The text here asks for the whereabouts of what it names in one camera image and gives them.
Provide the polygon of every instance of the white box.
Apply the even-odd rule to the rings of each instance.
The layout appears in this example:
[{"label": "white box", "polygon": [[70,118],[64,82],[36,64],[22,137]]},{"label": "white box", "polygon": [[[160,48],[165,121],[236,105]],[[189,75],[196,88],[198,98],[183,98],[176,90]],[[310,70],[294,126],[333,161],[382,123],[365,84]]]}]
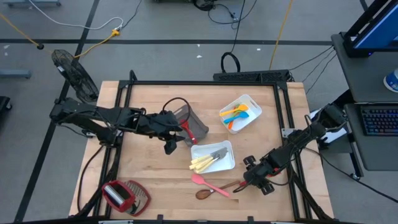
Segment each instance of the white box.
[{"label": "white box", "polygon": [[233,113],[228,114],[226,116],[221,117],[221,122],[224,124],[226,129],[230,131],[232,134],[236,134],[240,132],[244,127],[246,127],[248,124],[250,124],[252,121],[254,121],[260,114],[262,113],[261,107],[249,96],[249,95],[242,95],[232,103],[230,103],[228,106],[224,107],[222,110],[220,110],[220,113],[233,110],[236,105],[246,105],[248,106],[248,110],[245,112],[249,115],[248,118],[238,118],[234,120],[233,126],[231,129],[228,129],[228,124],[224,124],[224,120],[231,118],[233,116]]},{"label": "white box", "polygon": [[207,167],[203,172],[200,174],[206,174],[209,172],[217,172],[217,171],[222,171],[222,170],[230,170],[235,167],[235,158],[234,158],[234,152],[232,151],[232,144],[229,141],[223,141],[220,143],[215,143],[215,144],[207,144],[207,145],[194,145],[191,147],[191,156],[192,160],[209,155],[217,150],[220,150],[222,148],[226,147],[227,153],[224,158],[222,159],[217,159]]}]

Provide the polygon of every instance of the white cable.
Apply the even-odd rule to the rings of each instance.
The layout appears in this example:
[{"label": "white cable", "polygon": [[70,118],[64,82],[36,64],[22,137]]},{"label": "white cable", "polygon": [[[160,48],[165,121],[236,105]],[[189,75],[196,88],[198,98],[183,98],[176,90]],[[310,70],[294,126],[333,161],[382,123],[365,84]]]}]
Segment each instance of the white cable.
[{"label": "white cable", "polygon": [[98,30],[98,29],[101,29],[101,28],[103,28],[104,26],[106,26],[106,25],[107,25],[108,23],[110,23],[112,20],[114,20],[114,19],[119,19],[120,21],[122,21],[122,23],[120,23],[120,25],[119,25],[118,27],[115,28],[116,30],[119,30],[120,28],[122,28],[123,22],[124,22],[122,18],[120,18],[120,17],[114,17],[114,18],[108,20],[107,22],[105,22],[102,26],[97,27],[97,28],[86,27],[86,26],[83,26],[83,25],[64,24],[64,23],[62,23],[62,22],[57,22],[57,21],[53,20],[50,16],[46,15],[46,13],[44,13],[41,9],[39,9],[39,7],[37,7],[37,6],[32,2],[32,0],[29,0],[29,2],[30,2],[37,10],[39,10],[39,12],[41,12],[43,15],[45,15],[48,19],[50,19],[51,21],[53,21],[53,22],[56,23],[56,24],[60,24],[60,25],[64,25],[64,26],[82,27],[82,28],[91,29],[91,30]]}]

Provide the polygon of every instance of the metal grater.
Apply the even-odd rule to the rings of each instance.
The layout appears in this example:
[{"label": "metal grater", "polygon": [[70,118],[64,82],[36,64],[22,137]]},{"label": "metal grater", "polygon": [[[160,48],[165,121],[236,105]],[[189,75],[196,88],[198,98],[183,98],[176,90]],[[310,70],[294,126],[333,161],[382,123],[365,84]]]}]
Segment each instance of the metal grater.
[{"label": "metal grater", "polygon": [[150,202],[148,191],[137,182],[115,180],[104,184],[103,195],[111,207],[134,217],[140,215]]}]

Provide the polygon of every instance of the wooden tabletop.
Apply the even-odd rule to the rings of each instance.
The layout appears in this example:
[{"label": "wooden tabletop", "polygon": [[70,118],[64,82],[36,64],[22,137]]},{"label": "wooden tabletop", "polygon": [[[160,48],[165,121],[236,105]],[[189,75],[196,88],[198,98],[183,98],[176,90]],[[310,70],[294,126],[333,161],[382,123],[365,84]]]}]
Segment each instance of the wooden tabletop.
[{"label": "wooden tabletop", "polygon": [[[117,87],[118,82],[103,82],[97,105],[112,108]],[[309,111],[303,84],[288,83],[288,87],[295,127],[304,129],[307,126],[304,115]],[[240,133],[230,134],[221,124],[218,113],[220,109],[243,94],[249,95],[262,108],[262,114]],[[246,171],[243,163],[245,157],[254,155],[259,159],[271,149],[281,145],[274,92],[271,86],[134,85],[130,107],[145,107],[148,113],[158,113],[166,101],[176,96],[188,100],[193,111],[209,127],[207,137],[200,144],[224,140],[232,143],[235,168],[203,174],[206,181],[215,186],[243,180],[243,173]],[[284,110],[282,92],[280,98]],[[174,101],[167,109],[174,111],[182,105],[183,102]],[[284,122],[287,127],[285,114],[284,110]],[[275,192],[267,196],[263,196],[254,186],[233,194],[232,190],[237,187],[234,186],[226,189],[231,194],[230,198],[213,194],[205,200],[197,200],[196,192],[206,187],[191,181],[192,171],[188,169],[191,161],[190,148],[183,141],[179,142],[177,149],[168,156],[164,153],[163,145],[164,142],[156,138],[149,139],[133,133],[126,133],[124,136],[118,180],[135,180],[143,185],[152,197],[147,210],[135,219],[153,220],[158,214],[163,214],[166,220],[247,220],[248,216],[253,216],[255,221],[294,220],[287,186],[275,185]],[[315,142],[311,142],[308,147],[318,150]],[[97,139],[88,140],[81,170],[98,148]],[[81,191],[81,206],[88,201],[98,186],[103,155],[104,150],[92,160],[86,170]],[[301,158],[308,191],[326,214],[332,217],[333,212],[319,156],[303,151]],[[286,182],[286,172],[283,171],[272,180],[279,183]],[[78,183],[70,214],[77,212],[77,187]],[[304,217],[301,194],[297,192],[300,214]],[[104,212],[105,202],[102,201],[100,214]],[[113,210],[111,218],[132,217]]]}]

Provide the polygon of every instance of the gray floor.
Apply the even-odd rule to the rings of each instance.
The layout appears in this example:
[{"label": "gray floor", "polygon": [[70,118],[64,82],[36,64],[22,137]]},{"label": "gray floor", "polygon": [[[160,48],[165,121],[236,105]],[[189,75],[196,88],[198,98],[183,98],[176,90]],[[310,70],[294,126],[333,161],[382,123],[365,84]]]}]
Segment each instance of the gray floor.
[{"label": "gray floor", "polygon": [[[62,1],[62,7],[45,7],[60,22],[84,24],[94,0]],[[230,26],[214,24],[205,12],[181,1],[164,0],[161,4],[145,1],[137,17],[117,39],[233,39]],[[239,13],[237,1],[222,0]],[[127,19],[138,1],[102,0],[93,26],[110,17]],[[245,12],[253,3],[247,0]],[[241,23],[239,39],[275,40],[282,23],[288,0],[259,1],[251,15]],[[0,12],[33,38],[79,39],[82,29],[62,27],[48,21],[34,9],[9,9],[0,5]],[[300,0],[295,1],[282,36],[283,40],[330,40],[330,35],[346,30],[363,12],[359,0]],[[214,11],[215,19],[228,19],[222,9]],[[101,30],[91,30],[89,39],[103,39],[113,22]],[[22,38],[3,21],[0,39]],[[83,50],[90,47],[86,44]],[[46,44],[47,49],[65,49],[74,53],[77,44]],[[197,44],[107,44],[94,49],[80,59],[81,64],[100,86],[103,80],[127,79],[133,69],[140,80],[211,80],[220,72],[220,57],[230,45]],[[327,46],[280,45],[272,68],[292,68],[325,50]],[[242,70],[267,70],[272,45],[237,45],[234,54]],[[293,71],[296,81],[302,81],[321,60],[318,58]],[[310,88],[323,68],[319,66],[306,82]],[[0,80],[0,95],[12,98],[14,108],[0,129],[0,223],[12,222],[32,172],[42,141],[49,126],[48,114],[59,96],[63,78],[53,66],[50,56],[30,44],[0,44],[1,68],[25,68],[33,73],[30,80]],[[227,70],[233,71],[231,60]],[[318,83],[308,93],[311,109],[333,101],[347,89],[341,67],[335,58]],[[69,130],[57,128],[47,158],[34,190],[25,220],[62,218],[68,215],[80,168],[85,139]],[[325,155],[347,172],[353,168],[348,155]],[[394,223],[398,206],[340,175],[325,165],[325,175],[335,216],[348,222]],[[396,172],[366,172],[363,182],[397,198]]]}]

